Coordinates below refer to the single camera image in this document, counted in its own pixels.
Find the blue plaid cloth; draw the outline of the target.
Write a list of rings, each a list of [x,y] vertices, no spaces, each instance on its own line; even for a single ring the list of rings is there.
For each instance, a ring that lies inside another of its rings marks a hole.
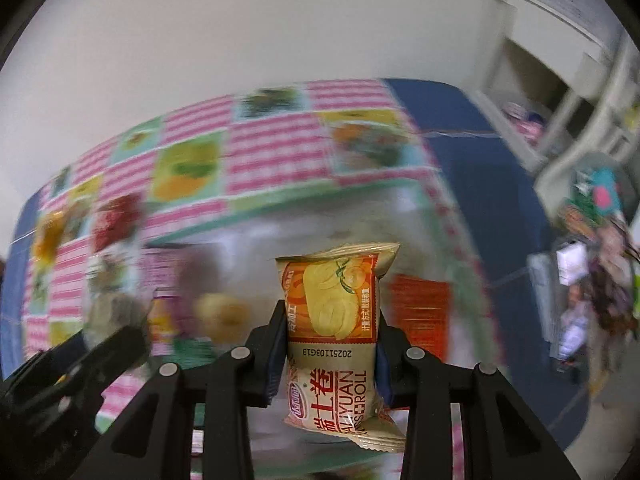
[[[386,104],[398,99],[433,150],[433,166],[450,184],[461,220],[478,251],[477,271],[489,288],[501,350],[514,385],[561,448],[585,426],[588,396],[553,376],[544,357],[526,258],[551,247],[553,230],[526,174],[487,118],[450,84],[420,79],[312,82],[312,100],[326,106]]]

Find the orange egg roll packet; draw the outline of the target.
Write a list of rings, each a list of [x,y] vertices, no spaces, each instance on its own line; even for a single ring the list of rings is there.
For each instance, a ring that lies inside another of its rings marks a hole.
[[[405,436],[374,381],[378,283],[398,250],[396,243],[349,244],[278,258],[288,323],[288,426],[375,452],[404,449]]]

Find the clear plastic storage box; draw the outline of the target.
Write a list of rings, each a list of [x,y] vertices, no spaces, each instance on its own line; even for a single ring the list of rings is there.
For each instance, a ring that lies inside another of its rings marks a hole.
[[[374,378],[381,322],[446,356],[454,290],[436,262],[433,221],[404,188],[320,200],[242,222],[183,248],[149,250],[151,359],[190,368],[286,309],[288,357],[269,408],[250,412],[263,474],[301,474],[404,448]]]

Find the small orange-red snack packet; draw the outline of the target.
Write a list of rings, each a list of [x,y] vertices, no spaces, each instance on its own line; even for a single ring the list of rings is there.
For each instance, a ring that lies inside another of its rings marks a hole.
[[[451,289],[446,282],[396,274],[390,284],[390,317],[413,346],[445,361]]]

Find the white shelf unit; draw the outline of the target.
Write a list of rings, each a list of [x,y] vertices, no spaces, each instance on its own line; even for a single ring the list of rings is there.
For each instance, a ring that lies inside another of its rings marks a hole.
[[[604,0],[496,0],[468,95],[542,197],[639,148],[639,50]]]

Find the red snack packet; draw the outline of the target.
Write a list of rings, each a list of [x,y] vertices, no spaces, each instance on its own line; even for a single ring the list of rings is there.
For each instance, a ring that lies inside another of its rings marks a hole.
[[[92,229],[94,252],[132,237],[142,216],[141,197],[137,193],[118,196],[96,212]]]

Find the pink checkered fruit tablecloth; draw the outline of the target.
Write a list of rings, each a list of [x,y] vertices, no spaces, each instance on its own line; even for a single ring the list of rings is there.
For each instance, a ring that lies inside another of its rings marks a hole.
[[[142,236],[160,242],[202,234],[288,212],[297,202],[347,197],[378,188],[405,191],[423,226],[402,243],[409,272],[434,271],[451,284],[454,310],[447,352],[469,349],[476,358],[500,358],[500,337],[486,290],[482,258],[454,189],[449,155],[434,150],[431,132],[486,133],[489,122],[458,88],[417,79],[342,79],[288,87],[288,104],[266,112],[248,108],[254,93],[220,96],[154,118],[104,141],[64,168],[25,204],[16,235],[29,242],[53,211],[78,200],[99,207],[138,193],[153,204]],[[408,144],[396,162],[359,169],[341,162],[329,138],[342,122],[396,129]],[[176,144],[224,134],[217,177],[189,184],[173,180],[164,195],[160,155]]]

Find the orange wrapped cake packet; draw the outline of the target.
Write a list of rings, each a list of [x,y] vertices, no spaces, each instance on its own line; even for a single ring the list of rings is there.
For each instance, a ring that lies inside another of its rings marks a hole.
[[[38,268],[52,266],[54,263],[58,246],[61,245],[65,226],[65,209],[50,211],[39,222],[36,229],[34,250],[32,251]]]

